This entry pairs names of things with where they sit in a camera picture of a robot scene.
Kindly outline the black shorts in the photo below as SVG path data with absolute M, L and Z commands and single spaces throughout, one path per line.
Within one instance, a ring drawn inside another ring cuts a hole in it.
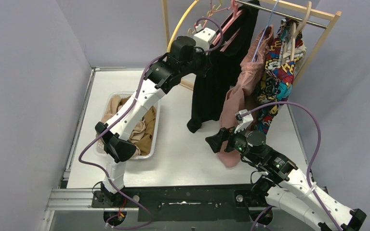
M 259 10 L 245 5 L 238 9 L 243 13 L 226 32 L 225 42 L 209 55 L 210 68 L 196 76 L 191 118 L 186 125 L 192 133 L 204 122 L 219 120 L 226 93 L 235 86 L 241 72 L 240 63 L 251 45 Z

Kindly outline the brown shorts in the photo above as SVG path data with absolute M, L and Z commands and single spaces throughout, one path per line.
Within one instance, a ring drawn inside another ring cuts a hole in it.
M 152 106 L 131 132 L 129 141 L 136 147 L 133 156 L 148 155 L 150 153 L 156 123 L 156 112 L 155 106 Z

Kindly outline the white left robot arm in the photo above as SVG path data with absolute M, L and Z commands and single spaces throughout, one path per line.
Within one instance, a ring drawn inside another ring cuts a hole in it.
M 98 122 L 95 130 L 107 153 L 108 176 L 101 184 L 104 199 L 111 205 L 123 200 L 125 162 L 133 157 L 136 146 L 129 140 L 131 132 L 149 109 L 189 74 L 199 74 L 207 69 L 207 53 L 215 36 L 206 38 L 179 36 L 169 52 L 155 58 L 144 69 L 138 89 L 106 122 Z

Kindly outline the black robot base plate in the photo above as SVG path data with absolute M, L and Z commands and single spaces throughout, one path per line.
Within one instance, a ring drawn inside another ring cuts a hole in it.
M 104 209 L 104 219 L 131 209 L 138 210 L 138 221 L 217 221 L 249 222 L 267 207 L 263 195 L 253 192 L 252 184 L 125 187 L 110 195 L 101 189 L 92 197 L 92 207 Z

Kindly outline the thin pink wire hanger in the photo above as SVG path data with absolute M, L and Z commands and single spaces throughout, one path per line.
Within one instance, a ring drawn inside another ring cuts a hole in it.
M 217 5 L 213 4 L 213 1 L 210 1 L 210 9 L 208 10 L 206 17 L 211 18 L 215 13 L 222 12 L 222 11 L 229 11 L 232 9 L 232 3 L 226 5 L 223 3 L 223 0 L 218 0 Z

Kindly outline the yellow wire hanger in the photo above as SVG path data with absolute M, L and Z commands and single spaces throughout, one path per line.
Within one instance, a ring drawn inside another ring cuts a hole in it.
M 174 42 L 174 39 L 176 38 L 177 34 L 178 34 L 178 31 L 180 29 L 180 27 L 182 26 L 184 20 L 187 18 L 187 16 L 189 15 L 189 13 L 193 10 L 193 8 L 198 4 L 199 0 L 194 0 L 190 6 L 186 9 L 186 11 L 183 13 L 183 15 L 181 16 L 180 20 L 178 21 L 171 37 L 170 37 L 170 40 L 168 41 L 168 46 L 167 46 L 167 49 L 166 49 L 166 52 L 170 52 L 171 51 L 171 47 L 172 47 L 172 44 Z M 204 28 L 208 28 L 206 26 L 203 26 L 201 21 L 210 21 L 212 22 L 213 24 L 216 25 L 217 29 L 215 30 L 216 31 L 216 34 L 217 36 L 222 33 L 222 29 L 221 29 L 221 26 L 215 21 L 213 20 L 212 18 L 207 18 L 207 17 L 201 17 L 199 18 L 195 23 L 194 23 L 194 34 L 196 34 L 197 32 L 201 31 L 202 29 Z M 204 52 L 204 53 L 209 53 L 209 52 L 212 52 L 213 51 L 213 47 L 215 45 L 213 45 L 213 42 L 210 46 L 210 48 L 207 50 L 207 51 L 204 51 L 202 48 L 200 48 L 201 52 Z

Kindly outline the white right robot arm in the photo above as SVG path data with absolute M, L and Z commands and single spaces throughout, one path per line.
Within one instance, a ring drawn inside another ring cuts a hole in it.
M 262 175 L 251 190 L 257 205 L 278 207 L 301 220 L 315 231 L 358 231 L 366 219 L 361 209 L 351 209 L 325 193 L 284 154 L 266 144 L 259 131 L 234 132 L 221 128 L 206 142 L 214 153 L 222 148 L 246 158 L 248 165 Z

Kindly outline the thick pink plastic hanger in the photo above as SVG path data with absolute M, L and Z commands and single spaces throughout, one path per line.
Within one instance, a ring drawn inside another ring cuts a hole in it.
M 242 15 L 243 13 L 243 10 L 239 10 L 238 9 L 238 4 L 236 3 L 235 0 L 231 0 L 230 1 L 230 6 L 227 7 L 227 8 L 223 8 L 223 9 L 219 9 L 221 6 L 221 4 L 219 5 L 219 7 L 215 8 L 214 5 L 212 5 L 210 3 L 210 16 L 212 16 L 213 14 L 217 13 L 217 12 L 220 12 L 220 11 L 224 11 L 224 10 L 232 10 L 232 17 L 228 17 L 227 18 L 227 21 L 226 21 L 226 24 L 224 26 L 221 26 L 221 29 L 222 29 L 222 33 L 220 33 L 217 38 L 213 41 L 213 45 L 215 45 L 213 47 L 213 50 L 214 48 L 217 49 L 219 47 L 221 47 L 223 45 L 223 43 L 225 42 L 225 35 L 226 35 L 226 32 L 229 30 L 229 28 L 232 26 L 232 24 L 238 20 L 238 18 Z

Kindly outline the beige shorts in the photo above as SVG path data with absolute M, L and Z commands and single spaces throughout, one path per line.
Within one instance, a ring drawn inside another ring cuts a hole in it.
M 110 126 L 119 118 L 120 121 L 110 130 L 110 132 L 120 135 L 121 139 L 129 139 L 134 127 L 154 104 L 155 103 L 151 101 L 150 95 L 140 95 L 138 98 L 134 98 L 132 95 L 123 107 L 104 124 Z

